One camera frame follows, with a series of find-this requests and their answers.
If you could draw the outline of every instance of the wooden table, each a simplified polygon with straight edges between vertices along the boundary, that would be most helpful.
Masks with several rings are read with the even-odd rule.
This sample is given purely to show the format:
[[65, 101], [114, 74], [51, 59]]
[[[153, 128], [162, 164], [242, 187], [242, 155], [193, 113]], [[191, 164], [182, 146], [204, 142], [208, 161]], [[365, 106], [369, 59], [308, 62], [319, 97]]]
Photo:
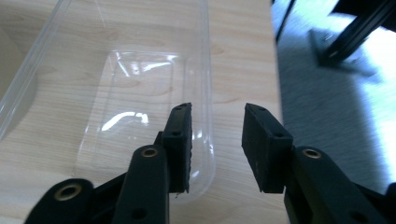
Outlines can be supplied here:
[[[55, 5], [50, 0], [26, 2], [7, 1], [19, 10], [23, 8], [22, 18], [31, 17], [25, 27], [12, 28], [7, 23], [8, 30], [19, 37], [17, 42], [25, 54]], [[270, 6], [271, 1], [260, 0], [209, 1], [216, 173], [200, 198], [171, 204], [171, 223], [288, 223], [283, 196], [259, 193], [241, 148], [245, 103], [262, 105], [281, 119]], [[23, 157], [18, 157], [23, 149], [2, 150], [6, 156], [1, 162], [7, 165], [1, 167], [0, 185], [18, 186], [12, 192], [0, 188], [0, 222], [22, 223], [39, 199], [39, 192], [48, 189], [46, 183], [61, 181], [65, 175], [34, 170], [27, 175]], [[31, 192], [15, 194], [22, 185], [32, 186]]]

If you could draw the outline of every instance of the floor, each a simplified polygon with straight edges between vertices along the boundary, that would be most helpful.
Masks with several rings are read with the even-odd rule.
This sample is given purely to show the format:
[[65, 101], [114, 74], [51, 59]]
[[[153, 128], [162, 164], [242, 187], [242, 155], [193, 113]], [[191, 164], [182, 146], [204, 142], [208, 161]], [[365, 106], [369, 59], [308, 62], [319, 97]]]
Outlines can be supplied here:
[[[396, 34], [378, 29], [361, 47], [371, 73], [317, 66], [311, 29], [340, 32], [353, 17], [335, 0], [297, 0], [277, 45], [285, 127], [295, 146], [317, 147], [354, 182], [384, 193], [396, 182]], [[273, 5], [274, 27], [289, 0]]]

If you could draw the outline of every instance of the transparent plastic tray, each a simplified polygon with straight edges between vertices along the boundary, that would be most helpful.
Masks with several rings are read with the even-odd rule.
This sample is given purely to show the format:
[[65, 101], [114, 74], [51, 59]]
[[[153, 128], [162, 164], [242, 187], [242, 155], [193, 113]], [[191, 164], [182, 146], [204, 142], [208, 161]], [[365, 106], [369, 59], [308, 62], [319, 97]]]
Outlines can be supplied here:
[[29, 211], [57, 181], [99, 185], [126, 172], [134, 150], [187, 102], [191, 192], [176, 201], [199, 197], [214, 175], [208, 38], [205, 0], [59, 1], [1, 99], [0, 181], [8, 183], [0, 197], [20, 198]]

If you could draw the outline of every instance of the screw hole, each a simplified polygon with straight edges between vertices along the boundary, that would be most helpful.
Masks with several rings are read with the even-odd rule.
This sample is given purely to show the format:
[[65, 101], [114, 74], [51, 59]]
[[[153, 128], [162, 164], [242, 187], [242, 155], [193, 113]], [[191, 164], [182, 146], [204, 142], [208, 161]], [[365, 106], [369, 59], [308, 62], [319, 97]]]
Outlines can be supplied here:
[[155, 148], [146, 148], [142, 151], [143, 157], [155, 157], [158, 154], [158, 150]]
[[135, 220], [141, 220], [148, 215], [148, 211], [144, 208], [136, 208], [132, 211], [132, 218]]
[[368, 223], [369, 219], [367, 216], [364, 214], [357, 212], [357, 211], [351, 211], [349, 212], [349, 216], [352, 217], [355, 221], [358, 221], [359, 223]]
[[285, 136], [285, 135], [283, 135], [283, 133], [274, 133], [274, 136], [275, 136], [275, 137], [283, 137], [283, 136]]
[[58, 189], [55, 192], [54, 198], [60, 202], [67, 201], [79, 195], [81, 191], [82, 186], [80, 184], [69, 184], [61, 189]]
[[304, 149], [303, 153], [305, 154], [305, 156], [312, 159], [319, 159], [321, 157], [321, 154], [318, 151], [315, 151], [314, 149]]

